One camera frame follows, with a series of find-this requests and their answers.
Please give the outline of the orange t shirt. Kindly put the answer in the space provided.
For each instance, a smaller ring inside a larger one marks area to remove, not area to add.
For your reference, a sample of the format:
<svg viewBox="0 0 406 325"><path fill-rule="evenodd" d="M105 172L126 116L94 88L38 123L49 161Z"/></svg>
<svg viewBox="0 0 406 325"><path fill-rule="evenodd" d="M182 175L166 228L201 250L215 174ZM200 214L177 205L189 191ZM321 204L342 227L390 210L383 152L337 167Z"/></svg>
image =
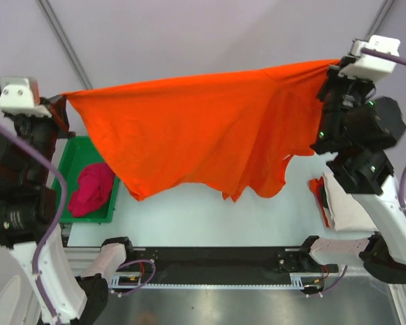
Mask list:
<svg viewBox="0 0 406 325"><path fill-rule="evenodd" d="M203 183L238 200L285 185L294 156L311 156L331 60L72 91L105 162L137 200Z"/></svg>

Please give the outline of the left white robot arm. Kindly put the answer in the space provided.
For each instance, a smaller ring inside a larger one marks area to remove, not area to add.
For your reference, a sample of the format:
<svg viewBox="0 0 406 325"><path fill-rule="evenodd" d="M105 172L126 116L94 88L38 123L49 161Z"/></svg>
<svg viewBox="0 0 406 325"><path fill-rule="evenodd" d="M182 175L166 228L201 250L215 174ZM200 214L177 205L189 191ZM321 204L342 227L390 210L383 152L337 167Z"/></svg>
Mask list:
<svg viewBox="0 0 406 325"><path fill-rule="evenodd" d="M116 270L136 262L127 237L103 242L79 276L70 269L49 169L0 133L0 245L19 263L41 305L44 324L93 324L108 303Z"/></svg>

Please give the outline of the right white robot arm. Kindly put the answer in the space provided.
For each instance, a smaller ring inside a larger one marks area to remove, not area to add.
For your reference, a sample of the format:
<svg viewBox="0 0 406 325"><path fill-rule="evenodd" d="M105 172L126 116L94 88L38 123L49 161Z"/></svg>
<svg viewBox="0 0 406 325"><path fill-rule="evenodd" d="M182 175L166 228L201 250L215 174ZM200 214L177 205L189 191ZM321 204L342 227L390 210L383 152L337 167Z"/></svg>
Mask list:
<svg viewBox="0 0 406 325"><path fill-rule="evenodd" d="M396 100L367 97L388 74L382 67L352 54L329 66L317 94L323 109L311 148L336 154L327 166L378 229L356 253L360 265L385 283L406 284L406 203L384 152L397 145L406 124Z"/></svg>

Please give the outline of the orange folded shirt in stack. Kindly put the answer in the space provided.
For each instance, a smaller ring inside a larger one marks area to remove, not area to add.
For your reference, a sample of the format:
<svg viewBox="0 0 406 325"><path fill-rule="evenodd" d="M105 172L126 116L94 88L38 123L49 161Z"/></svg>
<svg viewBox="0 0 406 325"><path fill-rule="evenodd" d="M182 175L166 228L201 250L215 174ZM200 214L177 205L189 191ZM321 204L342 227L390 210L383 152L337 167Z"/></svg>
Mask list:
<svg viewBox="0 0 406 325"><path fill-rule="evenodd" d="M320 177L319 179L311 179L309 181L309 189L315 195L319 206L321 208L328 208L327 197L325 193L324 179Z"/></svg>

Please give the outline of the green plastic bin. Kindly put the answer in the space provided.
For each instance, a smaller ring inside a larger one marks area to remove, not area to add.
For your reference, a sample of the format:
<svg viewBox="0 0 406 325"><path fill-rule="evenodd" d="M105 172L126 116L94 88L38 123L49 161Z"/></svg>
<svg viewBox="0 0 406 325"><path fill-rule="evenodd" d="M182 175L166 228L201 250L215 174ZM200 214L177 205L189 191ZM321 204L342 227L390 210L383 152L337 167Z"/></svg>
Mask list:
<svg viewBox="0 0 406 325"><path fill-rule="evenodd" d="M104 160L87 136L76 136L69 139L64 147L58 171L67 182L68 196L65 210L62 213L61 223L110 223L114 212L119 178L115 177L111 195L108 201L98 210L91 212L84 217L74 218L68 210L68 204L72 193L78 188L77 179L81 171L92 164L103 163Z"/></svg>

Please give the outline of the magenta t shirt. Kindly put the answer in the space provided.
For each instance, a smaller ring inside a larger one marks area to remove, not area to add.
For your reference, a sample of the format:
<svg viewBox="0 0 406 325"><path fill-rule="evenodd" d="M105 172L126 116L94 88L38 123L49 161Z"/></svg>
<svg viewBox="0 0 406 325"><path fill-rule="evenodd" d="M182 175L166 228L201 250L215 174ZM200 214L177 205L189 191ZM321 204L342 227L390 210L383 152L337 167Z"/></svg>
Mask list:
<svg viewBox="0 0 406 325"><path fill-rule="evenodd" d="M78 188L68 203L68 211L74 218L84 217L99 210L110 199L115 174L104 162L85 167L78 179Z"/></svg>

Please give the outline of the white folded t shirt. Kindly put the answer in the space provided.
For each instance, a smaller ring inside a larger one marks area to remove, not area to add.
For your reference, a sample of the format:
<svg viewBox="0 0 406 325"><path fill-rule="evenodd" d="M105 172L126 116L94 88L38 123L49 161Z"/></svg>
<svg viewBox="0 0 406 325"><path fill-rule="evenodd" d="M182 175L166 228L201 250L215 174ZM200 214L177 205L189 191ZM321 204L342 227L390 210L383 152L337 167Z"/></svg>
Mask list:
<svg viewBox="0 0 406 325"><path fill-rule="evenodd" d="M365 209L347 194L332 173L323 174L328 211L337 232L377 232L378 229Z"/></svg>

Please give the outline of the aluminium rail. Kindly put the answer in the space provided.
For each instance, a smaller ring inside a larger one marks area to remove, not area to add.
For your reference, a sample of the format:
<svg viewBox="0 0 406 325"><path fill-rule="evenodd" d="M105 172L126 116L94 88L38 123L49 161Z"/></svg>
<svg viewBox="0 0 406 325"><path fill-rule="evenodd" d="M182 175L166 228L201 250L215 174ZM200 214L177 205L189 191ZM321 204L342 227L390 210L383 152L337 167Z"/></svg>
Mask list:
<svg viewBox="0 0 406 325"><path fill-rule="evenodd" d="M100 247L65 247L64 252L74 276L105 272L106 266L95 262L101 252Z"/></svg>

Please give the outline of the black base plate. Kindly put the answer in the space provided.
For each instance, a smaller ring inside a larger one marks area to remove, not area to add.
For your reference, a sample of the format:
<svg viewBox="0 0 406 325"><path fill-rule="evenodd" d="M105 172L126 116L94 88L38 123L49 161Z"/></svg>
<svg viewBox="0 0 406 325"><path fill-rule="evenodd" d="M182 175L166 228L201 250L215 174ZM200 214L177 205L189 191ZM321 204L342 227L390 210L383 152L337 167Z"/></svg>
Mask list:
<svg viewBox="0 0 406 325"><path fill-rule="evenodd" d="M160 285L275 285L288 284L292 274L336 273L338 266L322 266L298 247L146 247L136 258L156 266L152 284Z"/></svg>

